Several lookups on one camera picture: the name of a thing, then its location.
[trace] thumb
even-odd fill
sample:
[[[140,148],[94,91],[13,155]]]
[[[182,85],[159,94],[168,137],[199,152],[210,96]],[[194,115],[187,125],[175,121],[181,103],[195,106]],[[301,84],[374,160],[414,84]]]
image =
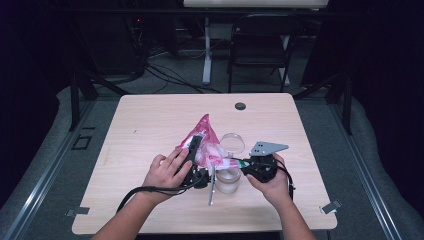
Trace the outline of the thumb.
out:
[[[258,179],[256,179],[254,176],[247,174],[246,175],[247,180],[249,180],[250,184],[252,184],[252,186],[256,189],[258,189],[259,185],[261,184],[261,182],[259,182]]]

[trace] black handheld controller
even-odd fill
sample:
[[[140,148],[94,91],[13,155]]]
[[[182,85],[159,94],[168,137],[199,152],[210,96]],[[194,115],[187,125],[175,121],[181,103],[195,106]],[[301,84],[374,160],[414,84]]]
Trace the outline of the black handheld controller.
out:
[[[277,160],[272,154],[266,156],[252,156],[250,159],[243,159],[249,166],[241,169],[244,175],[250,174],[261,183],[271,181],[277,174]]]
[[[190,171],[187,173],[187,176],[184,178],[184,181],[181,183],[181,186],[189,186],[195,182],[196,185],[194,185],[194,188],[205,188],[208,186],[208,172],[206,169],[198,169],[197,164],[195,163],[196,153],[197,149],[200,146],[200,142],[202,141],[203,137],[201,136],[193,136],[190,146],[188,147],[188,155],[184,159],[181,166],[178,168],[177,173],[180,171],[181,167],[187,162],[192,161],[193,165],[191,165]]]

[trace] person's hand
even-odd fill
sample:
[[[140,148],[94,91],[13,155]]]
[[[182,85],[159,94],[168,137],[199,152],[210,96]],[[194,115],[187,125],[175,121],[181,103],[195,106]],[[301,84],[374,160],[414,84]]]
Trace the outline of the person's hand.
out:
[[[273,153],[273,156],[275,159],[284,163],[284,159],[280,155]],[[283,171],[278,170],[274,179],[267,183],[261,183],[252,175],[247,175],[247,179],[254,188],[263,193],[265,199],[275,208],[292,202],[289,195],[287,175]]]
[[[164,188],[176,188],[181,185],[185,176],[187,175],[192,161],[187,161],[177,172],[184,159],[188,155],[188,149],[174,150],[168,157],[157,155],[150,165],[150,170],[144,179],[142,186],[154,186]],[[171,195],[157,193],[157,192],[140,192],[147,200],[154,206],[171,198]]]

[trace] person's left hand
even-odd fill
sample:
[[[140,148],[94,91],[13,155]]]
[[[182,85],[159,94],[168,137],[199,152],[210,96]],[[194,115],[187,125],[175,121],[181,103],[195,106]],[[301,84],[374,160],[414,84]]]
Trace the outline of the person's left hand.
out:
[[[177,169],[181,166],[184,159],[188,155],[188,149],[174,150],[168,157],[157,155],[150,165],[150,170],[144,179],[142,186],[154,186],[164,188],[176,188],[181,185],[187,173],[190,170],[192,161],[187,161],[181,170],[175,174]],[[171,195],[157,193],[157,192],[142,192],[153,205],[171,198]]]

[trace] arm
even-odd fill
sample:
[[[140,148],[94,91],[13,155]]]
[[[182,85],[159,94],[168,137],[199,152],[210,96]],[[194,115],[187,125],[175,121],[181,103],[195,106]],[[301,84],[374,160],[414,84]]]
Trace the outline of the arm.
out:
[[[180,186],[192,162],[187,161],[177,174],[175,172],[187,155],[188,149],[183,149],[174,150],[168,157],[156,156],[142,186],[166,188]],[[169,198],[171,196],[156,192],[136,193],[92,239],[134,239],[153,209]]]
[[[284,159],[275,153],[274,158],[284,163]],[[248,175],[247,179],[254,188],[263,193],[266,200],[277,210],[284,239],[315,239],[289,196],[287,175],[283,171],[278,171],[275,178],[267,183],[261,183],[251,175]]]

